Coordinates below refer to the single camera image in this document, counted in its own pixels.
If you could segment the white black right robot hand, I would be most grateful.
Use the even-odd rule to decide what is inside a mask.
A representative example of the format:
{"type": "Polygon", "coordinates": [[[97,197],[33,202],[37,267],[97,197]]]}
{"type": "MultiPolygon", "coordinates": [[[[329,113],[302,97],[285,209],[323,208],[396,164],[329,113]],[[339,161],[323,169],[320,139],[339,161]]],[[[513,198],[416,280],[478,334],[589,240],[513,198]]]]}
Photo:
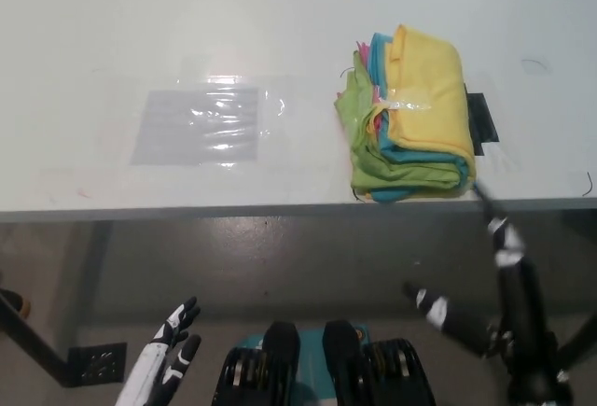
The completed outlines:
{"type": "Polygon", "coordinates": [[[567,376],[557,361],[557,345],[548,332],[535,266],[526,255],[525,243],[507,213],[480,183],[473,185],[473,191],[482,204],[493,243],[501,325],[496,328],[447,296],[414,282],[406,282],[403,292],[429,324],[474,355],[491,357],[509,352],[513,376],[540,373],[563,383],[567,376]]]}

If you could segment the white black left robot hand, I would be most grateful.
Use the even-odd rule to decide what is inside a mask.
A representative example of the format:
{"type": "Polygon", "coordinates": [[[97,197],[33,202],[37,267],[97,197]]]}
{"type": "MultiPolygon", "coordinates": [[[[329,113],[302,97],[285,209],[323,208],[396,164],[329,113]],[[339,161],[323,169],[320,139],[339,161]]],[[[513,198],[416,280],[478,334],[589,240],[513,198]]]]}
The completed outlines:
{"type": "Polygon", "coordinates": [[[116,406],[171,403],[201,345],[201,336],[187,331],[200,312],[191,297],[166,318],[135,361],[116,406]]]}

